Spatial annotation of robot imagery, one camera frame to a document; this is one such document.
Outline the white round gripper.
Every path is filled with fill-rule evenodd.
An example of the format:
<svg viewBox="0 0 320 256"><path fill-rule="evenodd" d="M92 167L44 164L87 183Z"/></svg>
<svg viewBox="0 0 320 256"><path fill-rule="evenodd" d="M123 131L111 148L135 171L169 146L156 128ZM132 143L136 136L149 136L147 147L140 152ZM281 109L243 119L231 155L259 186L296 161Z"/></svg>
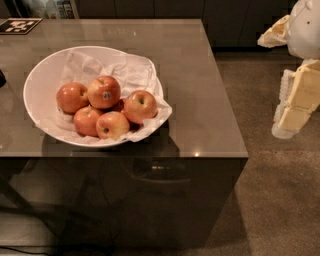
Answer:
<svg viewBox="0 0 320 256"><path fill-rule="evenodd" d="M290 17L285 15L276 21L257 44L266 48L287 44L291 55L310 59L295 72L286 69L281 78L272 135L290 139L320 105L320 61L313 60L320 58L320 0L298 0Z"/></svg>

